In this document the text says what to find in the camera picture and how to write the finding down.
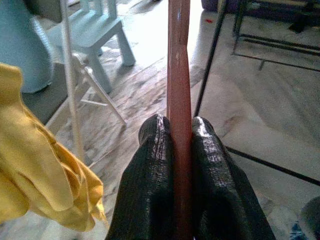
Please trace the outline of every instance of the yellow fabric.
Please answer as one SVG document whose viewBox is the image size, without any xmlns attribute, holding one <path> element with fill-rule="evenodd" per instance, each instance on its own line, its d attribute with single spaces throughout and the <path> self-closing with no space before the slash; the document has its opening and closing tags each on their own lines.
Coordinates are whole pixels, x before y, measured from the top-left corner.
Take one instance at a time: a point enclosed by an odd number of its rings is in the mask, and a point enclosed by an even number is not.
<svg viewBox="0 0 320 240">
<path fill-rule="evenodd" d="M 0 63 L 0 224 L 31 210 L 89 231 L 106 220 L 103 184 L 22 103 L 21 85 L 20 69 Z"/>
</svg>

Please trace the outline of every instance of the floor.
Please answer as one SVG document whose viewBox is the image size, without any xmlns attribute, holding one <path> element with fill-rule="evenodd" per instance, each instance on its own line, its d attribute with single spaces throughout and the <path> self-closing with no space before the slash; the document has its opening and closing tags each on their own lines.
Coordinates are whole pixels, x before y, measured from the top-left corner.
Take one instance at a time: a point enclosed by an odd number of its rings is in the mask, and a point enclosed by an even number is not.
<svg viewBox="0 0 320 240">
<path fill-rule="evenodd" d="M 107 107 L 80 102 L 81 132 L 90 168 L 104 182 L 103 203 L 109 222 L 122 172 L 138 148 L 138 130 L 149 116 L 166 111 L 168 1 L 123 0 L 117 4 L 124 31 L 136 57 L 133 67 L 122 66 L 117 40 L 102 48 L 100 60 L 112 81 L 110 97 L 127 121 L 121 126 Z M 266 63 L 231 55 L 233 15 L 227 15 L 200 115 L 214 126 L 225 145 L 269 162 L 320 179 L 320 72 Z M 217 14 L 191 1 L 189 66 L 194 108 L 209 54 Z M 319 28 L 303 34 L 288 31 L 288 23 L 246 17 L 242 31 L 317 45 Z M 238 53 L 281 60 L 320 69 L 320 59 L 309 55 L 240 43 Z M 86 93 L 96 99 L 95 93 Z M 57 139 L 73 150 L 71 119 L 57 131 Z M 320 187 L 233 155 L 247 173 L 277 240 L 288 240 L 300 209 L 320 195 Z M 31 212 L 4 224 L 0 239 L 103 240 L 99 222 L 88 233 L 77 233 Z"/>
<path fill-rule="evenodd" d="M 24 104 L 43 124 L 50 120 L 68 96 L 63 64 L 56 63 L 54 65 L 52 79 L 52 84 L 41 91 L 21 94 Z"/>
</svg>

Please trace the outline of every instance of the light blue plastic chair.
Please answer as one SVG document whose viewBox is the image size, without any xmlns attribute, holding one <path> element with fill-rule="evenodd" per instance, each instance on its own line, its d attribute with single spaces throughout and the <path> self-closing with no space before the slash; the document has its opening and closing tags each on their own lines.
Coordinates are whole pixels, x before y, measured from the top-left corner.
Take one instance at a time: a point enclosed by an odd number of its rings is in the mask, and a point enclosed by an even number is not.
<svg viewBox="0 0 320 240">
<path fill-rule="evenodd" d="M 101 0 L 93 0 L 94 9 L 90 9 L 88 0 L 81 0 L 81 9 L 69 17 L 72 48 L 87 55 L 89 66 L 102 88 L 111 92 L 112 87 L 98 52 L 100 48 L 114 35 L 117 36 L 125 66 L 132 66 L 135 57 L 122 28 L 122 20 L 117 16 L 115 0 L 107 0 L 108 13 L 103 13 Z M 57 47 L 62 47 L 61 25 L 57 25 L 48 32 L 50 41 Z"/>
<path fill-rule="evenodd" d="M 34 93 L 51 83 L 53 58 L 44 30 L 23 0 L 0 0 L 0 62 L 21 68 L 21 92 Z"/>
</svg>

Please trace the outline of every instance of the red wooden stick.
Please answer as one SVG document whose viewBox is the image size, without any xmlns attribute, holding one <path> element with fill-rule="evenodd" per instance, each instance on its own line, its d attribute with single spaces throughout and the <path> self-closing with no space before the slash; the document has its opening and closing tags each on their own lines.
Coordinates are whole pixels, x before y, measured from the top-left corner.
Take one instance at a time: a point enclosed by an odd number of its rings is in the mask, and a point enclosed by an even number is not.
<svg viewBox="0 0 320 240">
<path fill-rule="evenodd" d="M 174 145 L 175 240 L 192 240 L 191 100 L 187 53 L 190 0 L 169 0 L 167 116 Z"/>
</svg>

